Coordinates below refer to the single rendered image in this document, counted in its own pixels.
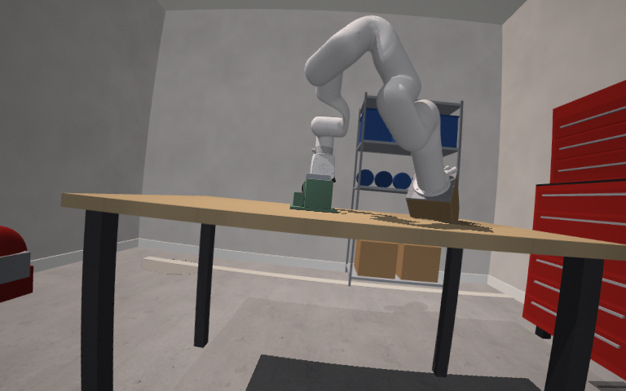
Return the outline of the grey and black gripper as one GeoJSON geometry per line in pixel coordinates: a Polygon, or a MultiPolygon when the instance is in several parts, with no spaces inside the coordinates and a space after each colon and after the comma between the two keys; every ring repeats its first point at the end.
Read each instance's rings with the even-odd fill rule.
{"type": "Polygon", "coordinates": [[[316,153],[312,157],[310,174],[331,175],[330,180],[335,180],[335,158],[328,153],[316,153]]]}

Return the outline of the green slide mechanism with black handwheel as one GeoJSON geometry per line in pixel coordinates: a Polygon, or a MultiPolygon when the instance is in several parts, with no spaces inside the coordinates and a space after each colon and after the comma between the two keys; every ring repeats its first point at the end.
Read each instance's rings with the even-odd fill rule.
{"type": "Polygon", "coordinates": [[[325,174],[306,174],[302,192],[295,191],[295,195],[293,193],[290,209],[337,213],[336,209],[331,208],[333,181],[330,178],[330,175],[325,174]]]}

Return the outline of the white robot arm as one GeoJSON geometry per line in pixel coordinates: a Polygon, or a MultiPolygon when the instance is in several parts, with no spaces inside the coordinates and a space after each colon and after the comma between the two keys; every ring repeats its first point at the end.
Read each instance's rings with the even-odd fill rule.
{"type": "Polygon", "coordinates": [[[377,110],[397,144],[411,152],[416,175],[414,191],[421,196],[443,194],[451,185],[450,174],[458,169],[443,166],[439,110],[429,100],[416,101],[421,92],[420,78],[394,28],[379,16],[351,22],[307,60],[306,79],[316,86],[317,98],[342,114],[342,118],[313,119],[311,130],[316,144],[311,151],[332,155],[334,137],[346,135],[350,110],[341,96],[342,71],[366,51],[372,53],[384,84],[377,94],[377,110]]]}

